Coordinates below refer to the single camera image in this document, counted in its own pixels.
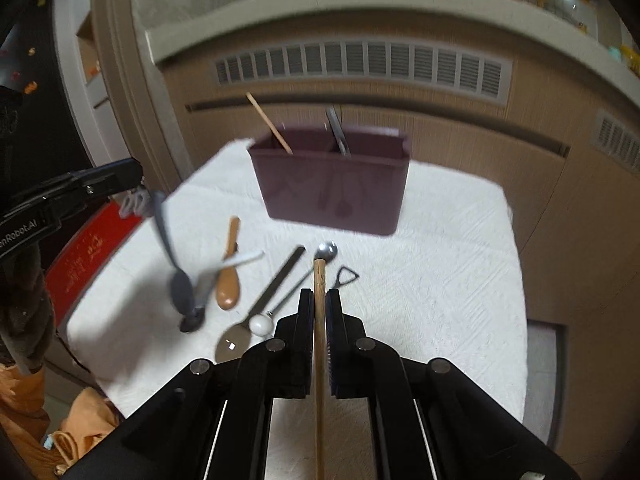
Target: screw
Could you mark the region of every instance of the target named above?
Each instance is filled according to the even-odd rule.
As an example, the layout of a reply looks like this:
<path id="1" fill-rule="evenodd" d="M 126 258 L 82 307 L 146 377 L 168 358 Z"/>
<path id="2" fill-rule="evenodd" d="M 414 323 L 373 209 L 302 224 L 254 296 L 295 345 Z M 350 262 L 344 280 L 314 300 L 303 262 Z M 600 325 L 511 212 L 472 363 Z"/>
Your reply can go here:
<path id="1" fill-rule="evenodd" d="M 206 359 L 196 359 L 189 365 L 189 370 L 194 375 L 202 375 L 209 370 L 209 362 Z"/>
<path id="2" fill-rule="evenodd" d="M 445 359 L 434 359 L 431 362 L 431 370 L 437 374 L 446 374 L 451 370 L 451 365 L 449 364 L 449 361 Z"/>
<path id="3" fill-rule="evenodd" d="M 368 351 L 373 350 L 376 347 L 376 342 L 370 337 L 361 337 L 356 341 L 356 347 L 358 350 Z"/>
<path id="4" fill-rule="evenodd" d="M 274 337 L 273 339 L 269 339 L 265 346 L 267 347 L 267 350 L 269 352 L 279 352 L 280 350 L 284 349 L 285 344 L 282 339 Z"/>

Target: wooden spoon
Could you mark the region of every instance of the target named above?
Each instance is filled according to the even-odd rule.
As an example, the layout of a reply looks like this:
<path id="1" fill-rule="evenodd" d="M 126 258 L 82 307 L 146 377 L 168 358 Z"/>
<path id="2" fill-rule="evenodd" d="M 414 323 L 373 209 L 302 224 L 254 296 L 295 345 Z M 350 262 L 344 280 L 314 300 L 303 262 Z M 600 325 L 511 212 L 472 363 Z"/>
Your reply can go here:
<path id="1" fill-rule="evenodd" d="M 226 241 L 225 259 L 236 252 L 238 246 L 238 229 L 240 219 L 237 216 L 231 217 L 229 222 L 229 237 Z M 236 306 L 240 298 L 240 282 L 235 267 L 229 267 L 220 271 L 218 286 L 216 287 L 216 300 L 222 310 L 229 310 Z"/>

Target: white towel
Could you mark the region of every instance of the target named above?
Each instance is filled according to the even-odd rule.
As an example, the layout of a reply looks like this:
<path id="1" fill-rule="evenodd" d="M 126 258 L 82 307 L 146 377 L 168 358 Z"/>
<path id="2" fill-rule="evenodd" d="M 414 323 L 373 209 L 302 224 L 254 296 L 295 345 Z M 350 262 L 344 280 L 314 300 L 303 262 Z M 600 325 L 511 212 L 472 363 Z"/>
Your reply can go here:
<path id="1" fill-rule="evenodd" d="M 69 320 L 74 351 L 120 411 L 129 416 L 191 360 L 213 360 L 220 335 L 243 319 L 295 245 L 303 244 L 307 252 L 270 306 L 312 266 L 317 245 L 333 240 L 339 253 L 327 267 L 327 282 L 342 264 L 360 274 L 340 296 L 345 313 L 359 317 L 367 335 L 403 357 L 450 359 L 522 420 L 526 314 L 502 189 L 482 178 L 411 162 L 398 230 L 391 237 L 275 221 L 264 208 L 248 143 L 225 146 L 167 202 L 175 252 L 192 279 L 220 260 L 232 215 L 241 219 L 240 249 L 266 252 L 238 269 L 238 306 L 223 311 L 213 299 L 204 326 L 182 334 L 168 297 L 172 268 L 147 220 Z M 312 278 L 306 286 L 312 288 Z M 278 317 L 296 309 L 297 297 Z M 252 338 L 252 344 L 259 341 Z M 366 404 L 334 399 L 329 413 L 328 478 L 371 478 Z M 311 399 L 276 400 L 266 477 L 311 478 L 313 441 Z"/>

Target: gray spoon handle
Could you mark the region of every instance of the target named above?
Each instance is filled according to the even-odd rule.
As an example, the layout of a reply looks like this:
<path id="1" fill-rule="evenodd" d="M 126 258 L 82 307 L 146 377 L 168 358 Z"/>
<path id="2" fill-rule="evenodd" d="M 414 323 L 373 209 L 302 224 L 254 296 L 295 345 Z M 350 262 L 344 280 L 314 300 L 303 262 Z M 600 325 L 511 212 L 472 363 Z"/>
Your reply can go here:
<path id="1" fill-rule="evenodd" d="M 329 125 L 331 126 L 331 130 L 334 133 L 335 140 L 338 143 L 338 149 L 340 149 L 340 153 L 343 155 L 351 155 L 351 150 L 349 149 L 349 145 L 347 144 L 347 139 L 344 137 L 344 131 L 342 130 L 340 119 L 338 119 L 338 115 L 335 113 L 334 107 L 331 106 L 327 108 L 326 116 L 327 119 L 329 119 Z"/>
<path id="2" fill-rule="evenodd" d="M 171 242 L 169 241 L 169 235 L 166 230 L 166 223 L 164 222 L 163 202 L 166 196 L 162 191 L 154 191 L 152 197 L 154 203 L 154 221 L 156 223 L 156 229 L 160 235 L 160 239 L 162 240 L 162 248 L 164 249 L 164 252 L 169 258 L 172 266 L 176 269 L 180 269 L 178 262 L 175 259 L 174 251 L 171 248 Z"/>

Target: ventilation grille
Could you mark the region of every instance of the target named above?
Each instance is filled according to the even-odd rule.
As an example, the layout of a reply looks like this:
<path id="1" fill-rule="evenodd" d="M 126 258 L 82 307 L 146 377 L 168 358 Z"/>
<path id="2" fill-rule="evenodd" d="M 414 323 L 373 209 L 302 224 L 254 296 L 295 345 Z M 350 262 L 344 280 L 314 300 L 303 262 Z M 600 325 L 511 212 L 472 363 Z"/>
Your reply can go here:
<path id="1" fill-rule="evenodd" d="M 591 143 L 628 170 L 640 172 L 640 137 L 604 110 L 598 112 Z"/>
<path id="2" fill-rule="evenodd" d="M 512 62 L 452 44 L 307 41 L 219 59 L 220 85 L 279 77 L 369 77 L 412 82 L 505 105 Z"/>

